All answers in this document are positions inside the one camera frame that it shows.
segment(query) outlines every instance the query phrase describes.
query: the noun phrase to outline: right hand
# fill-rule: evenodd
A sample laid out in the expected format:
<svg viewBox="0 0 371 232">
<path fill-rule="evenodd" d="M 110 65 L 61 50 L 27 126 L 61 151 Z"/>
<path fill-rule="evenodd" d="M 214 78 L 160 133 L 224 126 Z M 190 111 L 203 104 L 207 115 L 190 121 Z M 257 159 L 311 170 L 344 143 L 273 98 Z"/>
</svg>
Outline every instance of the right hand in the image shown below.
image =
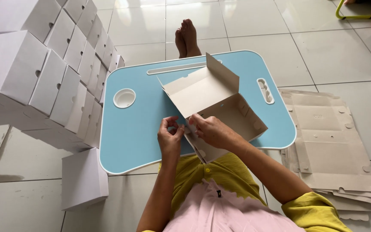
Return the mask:
<svg viewBox="0 0 371 232">
<path fill-rule="evenodd" d="M 244 140 L 239 134 L 221 122 L 218 118 L 211 116 L 204 119 L 194 113 L 188 119 L 189 124 L 197 124 L 195 133 L 213 147 L 233 152 L 238 142 Z"/>
</svg>

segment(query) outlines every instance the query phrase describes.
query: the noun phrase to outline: bare foot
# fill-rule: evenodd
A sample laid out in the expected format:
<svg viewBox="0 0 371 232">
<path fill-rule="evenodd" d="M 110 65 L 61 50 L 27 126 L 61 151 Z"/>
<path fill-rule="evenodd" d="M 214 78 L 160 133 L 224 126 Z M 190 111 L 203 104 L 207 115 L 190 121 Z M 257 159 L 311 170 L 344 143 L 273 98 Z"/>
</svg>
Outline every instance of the bare foot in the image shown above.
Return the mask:
<svg viewBox="0 0 371 232">
<path fill-rule="evenodd" d="M 185 58 L 187 56 L 187 48 L 185 47 L 185 42 L 183 35 L 181 34 L 181 29 L 176 30 L 176 46 L 178 52 L 180 53 L 179 59 Z"/>
<path fill-rule="evenodd" d="M 181 23 L 181 34 L 186 44 L 187 57 L 201 56 L 201 51 L 197 46 L 197 32 L 190 19 L 184 19 Z"/>
</svg>

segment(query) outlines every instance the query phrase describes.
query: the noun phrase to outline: person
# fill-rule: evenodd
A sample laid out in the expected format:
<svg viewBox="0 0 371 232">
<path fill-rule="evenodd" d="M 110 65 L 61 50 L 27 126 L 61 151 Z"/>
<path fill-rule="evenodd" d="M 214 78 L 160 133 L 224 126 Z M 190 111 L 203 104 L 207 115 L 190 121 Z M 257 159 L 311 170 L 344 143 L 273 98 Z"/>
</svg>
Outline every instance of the person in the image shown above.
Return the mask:
<svg viewBox="0 0 371 232">
<path fill-rule="evenodd" d="M 181 26 L 176 31 L 180 57 L 201 55 L 191 20 Z M 196 155 L 180 158 L 185 127 L 177 119 L 161 121 L 160 168 L 137 232 L 351 232 L 332 203 L 214 116 L 204 119 L 194 113 L 189 123 L 207 144 L 230 153 L 209 164 Z M 247 168 L 282 204 L 287 217 L 267 207 Z"/>
</svg>

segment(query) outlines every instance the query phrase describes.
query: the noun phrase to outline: yellow sleeve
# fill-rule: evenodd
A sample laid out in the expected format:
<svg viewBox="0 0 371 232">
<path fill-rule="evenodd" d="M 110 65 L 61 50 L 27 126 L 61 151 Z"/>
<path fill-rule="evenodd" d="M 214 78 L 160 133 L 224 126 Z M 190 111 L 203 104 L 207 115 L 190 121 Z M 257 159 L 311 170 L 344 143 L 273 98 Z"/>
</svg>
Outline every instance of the yellow sleeve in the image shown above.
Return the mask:
<svg viewBox="0 0 371 232">
<path fill-rule="evenodd" d="M 285 215 L 307 232 L 352 232 L 326 198 L 309 192 L 281 206 Z"/>
</svg>

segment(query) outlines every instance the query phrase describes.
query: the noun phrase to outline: box lid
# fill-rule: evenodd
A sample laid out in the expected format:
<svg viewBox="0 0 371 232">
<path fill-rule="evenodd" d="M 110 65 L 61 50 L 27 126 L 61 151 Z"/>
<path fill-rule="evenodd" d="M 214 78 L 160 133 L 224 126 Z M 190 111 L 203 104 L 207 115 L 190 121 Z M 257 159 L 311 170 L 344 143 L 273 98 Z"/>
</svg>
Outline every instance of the box lid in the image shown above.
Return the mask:
<svg viewBox="0 0 371 232">
<path fill-rule="evenodd" d="M 240 78 L 206 53 L 207 66 L 166 85 L 163 90 L 184 118 L 239 91 Z"/>
</svg>

